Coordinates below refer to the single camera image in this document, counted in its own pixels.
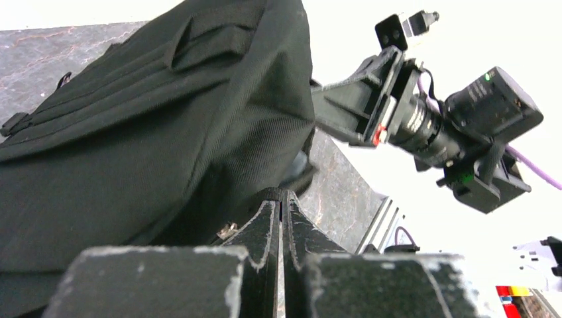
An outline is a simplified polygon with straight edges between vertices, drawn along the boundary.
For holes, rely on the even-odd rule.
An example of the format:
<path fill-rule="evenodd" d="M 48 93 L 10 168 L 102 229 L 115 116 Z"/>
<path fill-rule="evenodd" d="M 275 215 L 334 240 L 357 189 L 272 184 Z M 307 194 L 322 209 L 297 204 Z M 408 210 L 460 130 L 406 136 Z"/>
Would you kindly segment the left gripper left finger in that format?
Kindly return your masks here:
<path fill-rule="evenodd" d="M 98 247 L 68 268 L 45 317 L 273 317 L 280 205 L 222 246 Z"/>

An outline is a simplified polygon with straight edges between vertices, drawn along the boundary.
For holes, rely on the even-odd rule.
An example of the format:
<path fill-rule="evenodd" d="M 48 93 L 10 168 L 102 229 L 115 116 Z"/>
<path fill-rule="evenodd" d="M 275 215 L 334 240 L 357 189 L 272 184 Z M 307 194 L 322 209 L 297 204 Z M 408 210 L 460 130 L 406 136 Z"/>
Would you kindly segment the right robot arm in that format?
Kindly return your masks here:
<path fill-rule="evenodd" d="M 507 146 L 542 122 L 532 98 L 494 67 L 432 105 L 433 92 L 417 87 L 423 74 L 401 50 L 386 48 L 351 77 L 311 89 L 316 125 L 351 146 L 401 148 L 420 172 L 441 168 L 438 186 L 482 213 L 529 192 Z"/>

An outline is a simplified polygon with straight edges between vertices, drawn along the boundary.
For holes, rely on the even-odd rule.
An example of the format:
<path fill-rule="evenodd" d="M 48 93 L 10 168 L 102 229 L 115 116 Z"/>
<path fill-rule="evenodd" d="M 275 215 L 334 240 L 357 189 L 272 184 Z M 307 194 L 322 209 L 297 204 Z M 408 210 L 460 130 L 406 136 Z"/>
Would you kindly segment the black student backpack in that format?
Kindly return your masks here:
<path fill-rule="evenodd" d="M 301 1 L 184 1 L 1 129 L 1 316 L 83 250 L 205 244 L 313 132 Z"/>

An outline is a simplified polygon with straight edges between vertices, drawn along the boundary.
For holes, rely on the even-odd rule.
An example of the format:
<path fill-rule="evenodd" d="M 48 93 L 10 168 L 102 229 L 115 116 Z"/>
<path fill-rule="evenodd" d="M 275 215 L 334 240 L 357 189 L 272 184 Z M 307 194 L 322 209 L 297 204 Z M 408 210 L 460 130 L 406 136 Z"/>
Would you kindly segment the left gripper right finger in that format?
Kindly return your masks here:
<path fill-rule="evenodd" d="M 350 254 L 282 202 L 287 317 L 480 317 L 458 256 Z"/>

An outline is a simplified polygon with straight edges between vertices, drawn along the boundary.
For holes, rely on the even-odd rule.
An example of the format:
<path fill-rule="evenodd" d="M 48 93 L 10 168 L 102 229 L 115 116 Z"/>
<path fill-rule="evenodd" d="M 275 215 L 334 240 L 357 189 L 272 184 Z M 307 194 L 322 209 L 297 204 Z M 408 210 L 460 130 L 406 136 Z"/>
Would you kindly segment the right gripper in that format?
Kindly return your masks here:
<path fill-rule="evenodd" d="M 421 75 L 395 46 L 367 58 L 347 79 L 311 88 L 317 127 L 350 145 L 376 147 L 399 129 Z"/>

